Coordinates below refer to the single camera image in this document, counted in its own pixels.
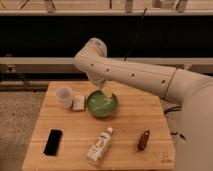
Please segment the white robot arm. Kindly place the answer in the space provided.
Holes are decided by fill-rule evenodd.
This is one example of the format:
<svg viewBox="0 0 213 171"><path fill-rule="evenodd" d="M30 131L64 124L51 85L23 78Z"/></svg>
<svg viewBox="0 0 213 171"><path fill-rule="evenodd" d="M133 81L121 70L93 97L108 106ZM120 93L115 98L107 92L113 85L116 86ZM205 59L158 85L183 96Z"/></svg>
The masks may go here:
<svg viewBox="0 0 213 171"><path fill-rule="evenodd" d="M176 171L213 171L213 77L175 67L114 60L105 43L90 39L74 65L97 87L107 80L132 86L182 106Z"/></svg>

